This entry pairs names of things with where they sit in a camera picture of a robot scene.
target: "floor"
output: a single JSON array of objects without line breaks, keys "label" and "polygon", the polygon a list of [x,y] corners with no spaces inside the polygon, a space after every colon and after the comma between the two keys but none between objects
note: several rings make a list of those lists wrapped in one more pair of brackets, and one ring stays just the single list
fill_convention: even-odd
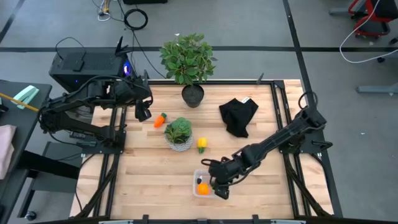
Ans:
[{"label": "floor", "polygon": [[[318,109],[328,120],[325,139],[334,144],[329,155],[344,217],[398,221],[398,99],[388,94],[360,95],[354,90],[357,85],[397,82],[396,60],[362,64],[343,60],[336,50],[352,31],[353,21],[344,16],[332,17],[328,9],[347,6],[350,1],[287,2],[303,51],[301,67],[284,1],[280,0],[169,0],[167,4],[143,4],[139,8],[146,11],[149,23],[136,35],[161,73],[165,70],[160,66],[159,53],[148,47],[161,46],[176,33],[193,32],[204,33],[209,44],[220,47],[214,52],[219,61],[213,78],[258,78],[264,72],[268,79],[301,79],[305,65],[312,89],[319,97]],[[132,8],[123,7],[125,11]],[[119,19],[117,2],[112,1],[110,9]],[[129,21],[138,26],[142,18],[132,15]],[[391,22],[391,33],[377,41],[349,38],[345,47],[359,47],[352,51],[360,52],[345,55],[351,60],[363,60],[381,54],[372,51],[383,51],[381,47],[398,35],[397,22]],[[131,45],[132,41],[130,31],[121,22],[99,22],[96,6],[90,0],[3,0],[1,27],[9,29],[5,35],[0,33],[0,79],[49,83],[53,85],[52,97],[63,92],[48,75],[55,55],[53,48],[59,40],[72,36],[86,47],[114,47],[122,35],[125,44]],[[78,47],[71,40],[60,46]],[[146,69],[151,78],[160,78],[142,52],[135,52],[134,60],[139,73]],[[71,141],[67,134],[59,132],[57,136]],[[36,128],[28,148],[39,153],[48,140]],[[72,194],[37,194],[31,205],[39,214],[35,222],[67,218],[72,200]],[[14,217],[10,223],[25,223]]]}]

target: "pink cloth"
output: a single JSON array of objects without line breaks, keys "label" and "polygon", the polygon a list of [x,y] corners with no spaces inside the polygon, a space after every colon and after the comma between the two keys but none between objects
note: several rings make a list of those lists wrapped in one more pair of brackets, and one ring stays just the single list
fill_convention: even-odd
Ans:
[{"label": "pink cloth", "polygon": [[17,127],[12,125],[0,126],[0,180],[3,180],[10,166],[14,147],[11,144]]}]

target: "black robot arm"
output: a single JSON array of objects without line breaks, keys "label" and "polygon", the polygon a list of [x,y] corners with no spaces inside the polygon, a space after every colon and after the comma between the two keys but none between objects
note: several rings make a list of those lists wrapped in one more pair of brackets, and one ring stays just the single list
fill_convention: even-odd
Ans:
[{"label": "black robot arm", "polygon": [[[223,157],[221,161],[202,160],[202,164],[209,166],[210,184],[215,194],[228,199],[229,186],[240,183],[250,172],[259,167],[268,152],[279,146],[300,147],[305,134],[323,129],[325,123],[326,120],[315,108],[306,107],[295,116],[290,125],[263,142],[243,147],[232,155],[232,159]],[[240,175],[243,177],[234,182],[234,179]]]},{"label": "black robot arm", "polygon": [[96,137],[104,144],[112,144],[117,139],[114,127],[87,124],[70,118],[66,111],[79,106],[103,109],[135,106],[136,118],[145,121],[151,117],[148,107],[153,98],[146,79],[97,76],[88,80],[77,91],[54,99],[49,99],[40,109],[40,127],[44,132],[60,130],[74,131]]}]

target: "white pot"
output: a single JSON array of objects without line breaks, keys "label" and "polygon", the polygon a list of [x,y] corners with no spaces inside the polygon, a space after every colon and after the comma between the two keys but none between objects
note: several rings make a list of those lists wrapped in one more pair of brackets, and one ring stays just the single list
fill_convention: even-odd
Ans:
[{"label": "white pot", "polygon": [[191,136],[188,138],[188,140],[182,144],[174,144],[174,143],[170,142],[166,136],[165,136],[165,139],[166,139],[167,143],[169,144],[170,148],[172,148],[174,151],[183,152],[183,151],[186,151],[189,148],[191,148],[192,143],[193,143],[193,134],[191,134]]}]

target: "clear plastic container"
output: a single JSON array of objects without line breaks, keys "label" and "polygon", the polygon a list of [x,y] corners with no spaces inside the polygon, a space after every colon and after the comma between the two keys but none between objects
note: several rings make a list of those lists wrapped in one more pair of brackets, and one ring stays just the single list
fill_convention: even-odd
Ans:
[{"label": "clear plastic container", "polygon": [[[209,184],[210,193],[208,195],[200,195],[198,194],[198,183],[197,178],[202,177],[202,183]],[[215,195],[214,190],[210,187],[210,174],[207,170],[195,170],[193,173],[193,194],[196,197],[201,198],[217,198]]]}]

